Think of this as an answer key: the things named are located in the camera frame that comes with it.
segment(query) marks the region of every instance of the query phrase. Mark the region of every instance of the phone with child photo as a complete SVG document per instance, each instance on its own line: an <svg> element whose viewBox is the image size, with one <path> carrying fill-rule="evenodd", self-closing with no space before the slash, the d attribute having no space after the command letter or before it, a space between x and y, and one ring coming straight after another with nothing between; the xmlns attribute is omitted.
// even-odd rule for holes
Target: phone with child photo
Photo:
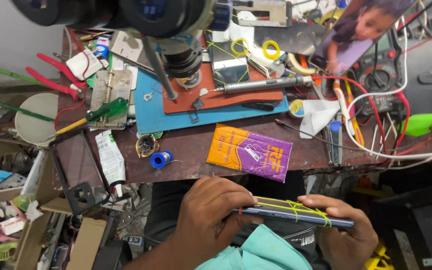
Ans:
<svg viewBox="0 0 432 270"><path fill-rule="evenodd" d="M415 0L353 0L309 58L330 75L345 74Z"/></svg>

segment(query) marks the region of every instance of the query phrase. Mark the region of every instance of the red handle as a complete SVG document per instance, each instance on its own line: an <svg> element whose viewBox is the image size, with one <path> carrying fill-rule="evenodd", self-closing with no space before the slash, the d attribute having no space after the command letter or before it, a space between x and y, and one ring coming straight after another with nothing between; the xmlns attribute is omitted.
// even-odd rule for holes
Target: red handle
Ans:
<svg viewBox="0 0 432 270"><path fill-rule="evenodd" d="M75 85L77 88L82 89L82 88L86 85L86 82L80 81L78 78L76 78L76 76L71 72L71 70L69 70L69 68L68 68L67 66L63 65L62 63L60 63L60 62L57 61L56 59L51 58L51 57L49 57L49 56L47 56L47 55L45 55L45 54L42 54L42 53L38 53L38 54L36 54L36 56L37 56L39 59L43 60L44 62L46 62L46 63L48 63L48 64L50 64L50 65L53 65L53 66L56 67L58 70L60 70L61 72L63 72L63 74L64 74L66 77L68 77L68 79L69 79L72 83L74 83L74 85Z"/></svg>
<svg viewBox="0 0 432 270"><path fill-rule="evenodd" d="M57 84L51 80L48 80L47 78L45 78L43 75L39 74L38 71L30 68L30 67L26 67L26 71L33 76L36 80L40 81L41 83L43 83L45 86L54 89L56 91L59 91L61 93L65 93L68 95L71 95L72 99L77 101L78 100L78 96L77 96L77 91L73 90L67 86L63 86L61 84Z"/></svg>

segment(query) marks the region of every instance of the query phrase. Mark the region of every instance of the white wall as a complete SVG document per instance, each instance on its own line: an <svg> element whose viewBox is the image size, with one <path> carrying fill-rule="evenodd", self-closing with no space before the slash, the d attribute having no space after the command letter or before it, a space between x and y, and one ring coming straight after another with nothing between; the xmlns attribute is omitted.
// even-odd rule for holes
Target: white wall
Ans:
<svg viewBox="0 0 432 270"><path fill-rule="evenodd" d="M0 0L0 68L31 77L25 70L30 66L46 78L56 79L58 70L36 54L61 54L62 40L61 25L39 26L22 15L11 0ZM18 80L0 75L0 85L15 81Z"/></svg>

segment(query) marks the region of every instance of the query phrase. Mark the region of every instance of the red pliers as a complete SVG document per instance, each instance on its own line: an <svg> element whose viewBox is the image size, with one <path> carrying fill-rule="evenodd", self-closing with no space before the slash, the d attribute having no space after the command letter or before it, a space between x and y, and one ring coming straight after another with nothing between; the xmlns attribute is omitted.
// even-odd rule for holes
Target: red pliers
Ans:
<svg viewBox="0 0 432 270"><path fill-rule="evenodd" d="M38 53L36 54L36 56L43 60L44 62L53 65L54 67L56 67L58 70L60 70L61 72L63 72L64 75L66 75L66 77L68 77L68 79L73 83L71 84L70 87L68 86L64 86L58 83L55 83L49 79L47 79L46 77L44 77L43 75L39 74L38 71L30 68L30 67L26 67L26 71L33 76L36 80L40 81L41 83L43 83L45 86L54 89L56 91L65 93L65 94L69 94L71 95L71 97L77 101L79 98L83 98L84 94L81 91L81 88L83 88L86 85L86 82L84 81L80 81L78 78L76 78L76 76L71 72L71 70L69 70L69 68L65 65L63 65L62 63L60 63L59 61L57 61L54 58L51 58L47 55L44 55L42 53Z"/></svg>

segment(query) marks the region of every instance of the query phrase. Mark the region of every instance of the black pants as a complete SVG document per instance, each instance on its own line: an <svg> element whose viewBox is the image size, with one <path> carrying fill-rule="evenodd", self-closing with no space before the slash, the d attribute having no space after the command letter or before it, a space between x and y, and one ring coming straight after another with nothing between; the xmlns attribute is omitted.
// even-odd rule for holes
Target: black pants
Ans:
<svg viewBox="0 0 432 270"><path fill-rule="evenodd" d="M166 181L153 184L151 211L144 227L144 245L155 247L176 228L181 201L195 180ZM249 175L246 188L254 196L297 201L298 196L305 194L303 171L288 171L285 183ZM313 269L329 269L316 252L315 227L308 223L265 218L264 224L278 236L281 236L292 247L297 249L311 264ZM231 246L240 247L257 225L248 224L233 239Z"/></svg>

